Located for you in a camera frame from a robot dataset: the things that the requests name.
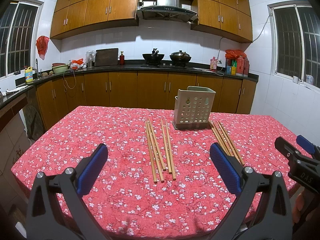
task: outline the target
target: bottle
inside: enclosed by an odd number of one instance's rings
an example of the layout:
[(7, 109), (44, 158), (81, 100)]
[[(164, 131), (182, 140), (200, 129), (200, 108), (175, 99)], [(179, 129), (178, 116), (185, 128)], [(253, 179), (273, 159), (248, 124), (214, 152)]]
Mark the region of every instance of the bottle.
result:
[(120, 65), (124, 65), (124, 55), (123, 55), (123, 51), (121, 51), (121, 55), (120, 55), (119, 59), (120, 59)]

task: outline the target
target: wooden chopstick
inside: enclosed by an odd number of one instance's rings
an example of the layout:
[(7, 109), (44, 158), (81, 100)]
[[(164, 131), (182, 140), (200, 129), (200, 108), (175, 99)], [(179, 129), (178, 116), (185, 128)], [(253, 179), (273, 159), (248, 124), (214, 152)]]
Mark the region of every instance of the wooden chopstick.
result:
[(167, 138), (168, 138), (168, 147), (169, 147), (169, 157), (170, 157), (170, 165), (171, 165), (171, 171), (172, 171), (172, 179), (176, 180), (176, 171), (174, 169), (174, 163), (173, 163), (173, 156), (172, 156), (172, 149), (171, 149), (171, 142), (170, 142), (170, 135), (168, 130), (168, 124), (167, 121), (165, 121), (165, 128), (167, 130)]
[(228, 134), (227, 130), (224, 128), (223, 124), (222, 124), (222, 123), (220, 123), (220, 124), (221, 124), (222, 129), (225, 131), (225, 133), (226, 133), (226, 135), (227, 135), (228, 139), (230, 140), (230, 143), (232, 144), (232, 147), (234, 148), (234, 150), (235, 150), (235, 152), (236, 152), (236, 154), (237, 154), (237, 156), (238, 156), (238, 158), (239, 158), (239, 160), (240, 160), (240, 163), (242, 164), (242, 166), (244, 166), (244, 161), (243, 161), (243, 159), (242, 159), (242, 157), (241, 157), (240, 153), (238, 152), (238, 150), (237, 150), (237, 148), (236, 148), (235, 144), (233, 143), (233, 140), (230, 138), (230, 136), (229, 136), (229, 134)]
[(223, 142), (225, 148), (226, 148), (226, 153), (228, 153), (229, 156), (233, 156), (232, 151), (229, 149), (229, 145), (228, 143), (225, 141), (222, 132), (216, 127), (215, 123), (212, 122), (212, 124), (214, 125), (215, 129), (217, 130), (218, 134), (220, 135), (220, 139)]
[(211, 128), (212, 132), (214, 133), (214, 136), (216, 137), (216, 139), (217, 139), (217, 141), (218, 141), (219, 145), (220, 145), (220, 146), (221, 146), (221, 148), (223, 149), (223, 151), (224, 151), (226, 154), (228, 154), (228, 155), (229, 155), (229, 152), (226, 150), (226, 148), (225, 148), (224, 144), (222, 143), (222, 141), (221, 141), (221, 139), (220, 139), (220, 136), (219, 136), (219, 134), (218, 134), (218, 131), (216, 131), (216, 130), (214, 129), (213, 124), (212, 124), (212, 122), (211, 122), (211, 121), (209, 121), (209, 126), (210, 126), (210, 128)]
[(161, 155), (161, 152), (160, 152), (160, 148), (159, 148), (159, 145), (158, 145), (158, 142), (157, 142), (157, 137), (156, 137), (156, 134), (155, 134), (155, 131), (153, 130), (153, 127), (152, 127), (152, 124), (151, 124), (151, 121), (150, 121), (150, 118), (148, 117), (148, 123), (150, 125), (150, 129), (151, 129), (151, 132), (152, 132), (152, 136), (153, 136), (153, 140), (156, 144), (156, 150), (158, 152), (158, 156), (159, 156), (159, 159), (160, 159), (160, 163), (161, 163), (161, 166), (162, 166), (162, 169), (164, 171), (166, 171), (166, 167), (164, 165), (164, 161), (163, 161), (163, 158), (162, 158), (162, 155)]
[(159, 160), (158, 160), (158, 157), (157, 157), (156, 145), (155, 145), (155, 143), (153, 141), (153, 137), (151, 136), (151, 128), (150, 128), (149, 125), (147, 125), (147, 127), (148, 127), (148, 132), (150, 134), (150, 141), (151, 141), (151, 145), (152, 145), (152, 149), (153, 149), (153, 155), (154, 155), (155, 160), (156, 160), (156, 165), (157, 165), (160, 181), (161, 181), (161, 183), (164, 183), (163, 174), (162, 174), (161, 167), (160, 167), (160, 164), (159, 164)]
[(239, 158), (238, 158), (238, 155), (236, 154), (236, 151), (235, 151), (235, 149), (233, 148), (233, 146), (232, 146), (232, 144), (231, 144), (231, 142), (230, 142), (230, 140), (229, 140), (229, 138), (228, 138), (228, 136), (226, 135), (226, 132), (223, 130), (223, 128), (222, 128), (222, 126), (221, 126), (221, 124), (220, 124), (220, 122), (219, 121), (217, 121), (217, 123), (218, 123), (218, 126), (220, 127), (220, 130), (222, 131), (222, 133), (223, 133), (223, 136), (225, 137), (225, 139), (226, 139), (226, 141), (227, 141), (227, 143), (228, 143), (228, 145), (229, 145), (229, 148), (231, 149), (231, 151), (232, 151), (232, 155), (238, 160), (238, 162), (240, 162), (240, 160), (239, 160)]
[(162, 118), (161, 118), (161, 129), (162, 129), (162, 135), (163, 135), (165, 157), (167, 158), (168, 171), (169, 171), (169, 174), (172, 174), (170, 157), (169, 157), (169, 153), (168, 153), (167, 141), (166, 141), (166, 139), (165, 139), (165, 131), (164, 131), (164, 126), (163, 126)]
[(151, 150), (151, 141), (150, 141), (150, 135), (148, 131), (148, 124), (147, 121), (145, 122), (146, 124), (146, 134), (147, 134), (147, 140), (148, 140), (148, 149), (149, 149), (149, 155), (150, 155), (150, 162), (151, 162), (151, 170), (152, 170), (152, 177), (153, 177), (153, 182), (158, 183), (157, 181), (157, 176), (156, 176), (156, 169), (155, 169), (155, 164), (153, 163), (153, 155), (152, 155), (152, 150)]

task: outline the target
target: metal screw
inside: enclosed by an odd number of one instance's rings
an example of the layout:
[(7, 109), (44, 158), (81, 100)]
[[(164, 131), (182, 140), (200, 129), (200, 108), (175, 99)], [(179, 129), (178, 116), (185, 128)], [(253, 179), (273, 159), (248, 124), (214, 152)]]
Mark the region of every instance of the metal screw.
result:
[(245, 167), (245, 168), (244, 168), (244, 171), (245, 171), (246, 173), (252, 173), (252, 172), (253, 172), (253, 169), (252, 169), (251, 167)]
[(43, 172), (42, 172), (42, 171), (41, 171), (41, 172), (38, 172), (38, 173), (37, 173), (37, 178), (39, 178), (39, 179), (40, 179), (40, 178), (42, 178), (42, 177), (43, 177), (43, 175), (44, 175), (44, 174), (43, 174)]
[(66, 173), (66, 174), (71, 174), (71, 173), (73, 173), (73, 168), (66, 168), (65, 173)]
[(280, 171), (275, 171), (275, 176), (280, 178), (282, 176), (281, 172)]

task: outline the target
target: black countertop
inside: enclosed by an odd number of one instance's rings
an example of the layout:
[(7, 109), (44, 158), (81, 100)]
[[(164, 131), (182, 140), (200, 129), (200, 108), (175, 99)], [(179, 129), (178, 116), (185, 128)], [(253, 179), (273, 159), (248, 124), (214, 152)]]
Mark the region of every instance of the black countertop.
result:
[[(23, 90), (20, 90), (12, 95), (8, 95), (4, 97), (3, 99), (0, 99), (0, 109), (6, 106), (8, 103), (10, 103), (12, 100), (17, 98), (18, 96), (22, 95), (26, 91), (30, 90), (34, 85), (39, 85), (41, 83), (47, 82), (49, 80), (55, 79), (57, 77), (69, 76), (73, 75), (73, 72), (75, 75), (78, 74), (85, 74), (85, 73), (98, 73), (98, 72), (111, 72), (111, 71), (163, 71), (163, 72), (176, 72), (176, 73), (188, 73), (188, 74), (203, 74), (203, 75), (211, 75), (211, 76), (217, 76), (217, 72), (213, 72), (209, 70), (209, 65), (206, 64), (197, 64), (197, 63), (188, 63), (186, 67), (175, 67), (175, 66), (169, 66), (169, 64), (166, 64), (166, 66), (160, 65), (160, 66), (149, 66), (143, 64), (145, 61), (140, 60), (126, 60), (126, 65), (113, 65), (113, 66), (99, 66), (99, 67), (90, 67), (90, 68), (82, 68), (75, 71), (66, 71), (64, 74), (54, 74), (49, 75), (44, 78), (39, 78), (34, 80), (33, 82), (28, 83), (28, 87), (24, 88)], [(230, 75), (225, 72), (219, 72), (220, 75), (223, 75), (223, 77), (228, 78), (234, 78), (234, 79), (247, 79), (254, 82), (259, 81), (259, 76), (249, 73), (248, 77), (242, 77), (242, 76), (236, 76), (236, 75)]]

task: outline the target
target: window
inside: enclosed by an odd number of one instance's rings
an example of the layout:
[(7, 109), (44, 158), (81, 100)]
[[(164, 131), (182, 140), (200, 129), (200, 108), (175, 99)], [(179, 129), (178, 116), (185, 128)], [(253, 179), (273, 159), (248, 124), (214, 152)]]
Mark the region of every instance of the window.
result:
[(0, 77), (30, 66), (38, 8), (35, 4), (12, 2), (0, 19)]
[(320, 20), (311, 6), (273, 8), (276, 31), (275, 73), (297, 76), (320, 88)]

